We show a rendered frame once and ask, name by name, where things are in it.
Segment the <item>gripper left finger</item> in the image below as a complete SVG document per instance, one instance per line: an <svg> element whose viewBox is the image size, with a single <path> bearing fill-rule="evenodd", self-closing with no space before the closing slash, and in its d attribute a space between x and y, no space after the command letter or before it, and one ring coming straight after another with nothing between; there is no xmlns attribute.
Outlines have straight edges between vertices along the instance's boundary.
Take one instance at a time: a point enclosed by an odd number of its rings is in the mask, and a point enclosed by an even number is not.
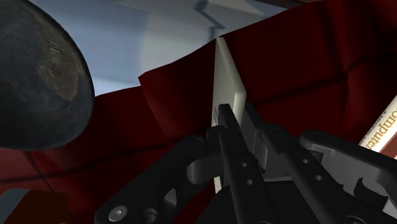
<svg viewBox="0 0 397 224"><path fill-rule="evenodd" d="M172 224L215 176L225 187L194 224L277 224L260 168L227 104L206 138L188 136L98 208L95 224Z"/></svg>

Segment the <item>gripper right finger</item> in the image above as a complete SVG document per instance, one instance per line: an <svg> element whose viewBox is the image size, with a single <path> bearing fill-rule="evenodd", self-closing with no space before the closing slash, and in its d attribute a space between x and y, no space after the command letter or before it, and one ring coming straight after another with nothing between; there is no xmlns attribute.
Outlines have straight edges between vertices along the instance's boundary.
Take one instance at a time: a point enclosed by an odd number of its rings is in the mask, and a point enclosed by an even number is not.
<svg viewBox="0 0 397 224"><path fill-rule="evenodd" d="M300 137L263 123L245 105L243 128L255 130L254 153L265 178L290 177L320 224L397 224L384 212L397 204L397 161L314 129Z"/></svg>

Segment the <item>white slab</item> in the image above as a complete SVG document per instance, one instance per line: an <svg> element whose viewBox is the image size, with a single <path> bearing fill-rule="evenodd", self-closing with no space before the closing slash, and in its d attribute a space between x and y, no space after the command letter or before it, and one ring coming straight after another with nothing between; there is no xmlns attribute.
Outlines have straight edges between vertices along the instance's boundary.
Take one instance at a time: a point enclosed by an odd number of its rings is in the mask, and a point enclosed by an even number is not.
<svg viewBox="0 0 397 224"><path fill-rule="evenodd" d="M224 38L215 39L214 85L212 95L211 126L219 122L218 107L229 104L240 125L246 102L246 89Z"/></svg>

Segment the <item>white book with brown lettering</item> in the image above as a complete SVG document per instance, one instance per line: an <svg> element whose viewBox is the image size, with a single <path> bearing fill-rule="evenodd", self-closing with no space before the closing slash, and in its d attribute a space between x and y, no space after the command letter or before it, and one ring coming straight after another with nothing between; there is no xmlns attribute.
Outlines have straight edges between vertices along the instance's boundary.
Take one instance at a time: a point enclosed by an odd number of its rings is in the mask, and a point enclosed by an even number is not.
<svg viewBox="0 0 397 224"><path fill-rule="evenodd" d="M359 145L397 160L397 95L371 126Z"/></svg>

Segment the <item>dark grey mottled round thing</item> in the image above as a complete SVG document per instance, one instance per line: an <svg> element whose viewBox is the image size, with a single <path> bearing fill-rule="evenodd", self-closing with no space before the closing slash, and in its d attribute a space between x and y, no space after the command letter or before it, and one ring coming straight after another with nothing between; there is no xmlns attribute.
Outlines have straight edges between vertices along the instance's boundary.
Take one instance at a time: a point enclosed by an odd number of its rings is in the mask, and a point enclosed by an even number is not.
<svg viewBox="0 0 397 224"><path fill-rule="evenodd" d="M29 0L0 0L0 148L45 150L76 139L94 108L72 37Z"/></svg>

